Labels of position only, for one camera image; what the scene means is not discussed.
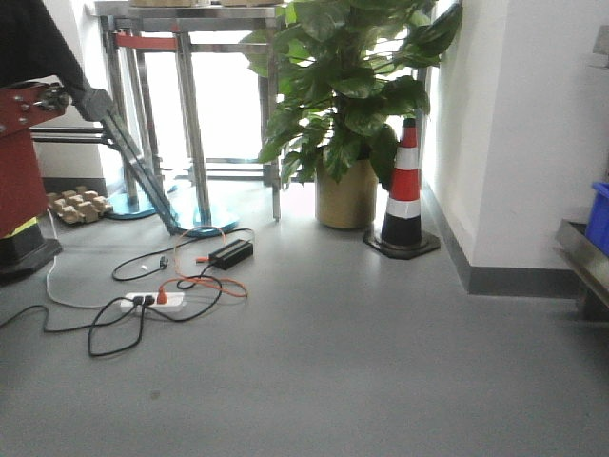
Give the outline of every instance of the blue base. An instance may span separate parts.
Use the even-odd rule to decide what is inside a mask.
[[[234,230],[239,223],[239,216],[228,209],[211,205],[209,217],[206,222],[202,222],[199,206],[196,201],[196,192],[192,189],[180,189],[174,192],[171,197],[171,209],[180,231],[187,231],[197,228],[187,233],[186,236],[193,238],[206,238],[218,236],[220,229],[224,233]]]
[[[109,219],[143,219],[156,213],[156,209],[143,192],[138,192],[137,201],[130,203],[126,193],[118,193],[108,198],[112,211],[105,214]]]

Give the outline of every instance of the gold plant pot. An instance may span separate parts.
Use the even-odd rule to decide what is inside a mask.
[[[333,229],[363,229],[374,221],[379,180],[369,160],[358,160],[340,183],[317,167],[315,216]]]

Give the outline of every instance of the table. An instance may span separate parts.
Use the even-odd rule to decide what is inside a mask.
[[[266,53],[268,77],[259,79],[261,129],[264,131],[277,98],[277,71],[270,46],[274,33],[281,28],[283,17],[276,7],[148,7],[135,8],[128,1],[101,1],[94,3],[92,14],[99,17],[110,77],[110,90],[119,106],[126,114],[123,82],[121,80],[118,49],[126,47],[128,78],[135,100],[138,130],[146,158],[155,174],[161,178],[156,133],[152,119],[151,102],[147,87],[144,53],[170,51],[176,55],[178,84],[180,89],[183,124],[187,139],[187,152],[192,160],[193,181],[196,188],[198,220],[185,218],[181,227],[191,229],[197,225],[222,226],[213,219],[213,208],[207,192],[206,158],[201,143],[201,126],[195,96],[192,68],[193,52],[247,52]],[[265,30],[266,43],[263,44],[193,44],[190,33],[194,31],[222,30]],[[152,38],[146,40],[143,32],[168,32],[172,38]],[[265,167],[265,184],[272,187],[272,211],[275,220],[281,218],[279,165],[274,162]],[[126,176],[129,199],[136,198],[135,183]]]

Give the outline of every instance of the white power strip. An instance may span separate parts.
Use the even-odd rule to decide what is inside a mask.
[[[156,303],[156,297],[159,295],[159,292],[130,292],[125,295],[126,299],[130,300],[121,300],[121,311],[128,312],[133,308],[133,300],[135,297],[146,297],[152,296],[154,298],[154,303],[152,305],[148,305],[150,308],[158,309],[161,312],[171,313],[171,312],[180,312],[184,309],[184,293],[183,292],[167,292],[167,303],[159,304]],[[137,312],[140,312],[141,307],[137,307]]]

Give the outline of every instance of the orange and white traffic cone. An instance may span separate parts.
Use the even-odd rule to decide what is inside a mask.
[[[440,247],[437,236],[421,230],[419,148],[415,119],[403,121],[391,190],[381,230],[369,230],[363,240],[394,259],[412,259]]]

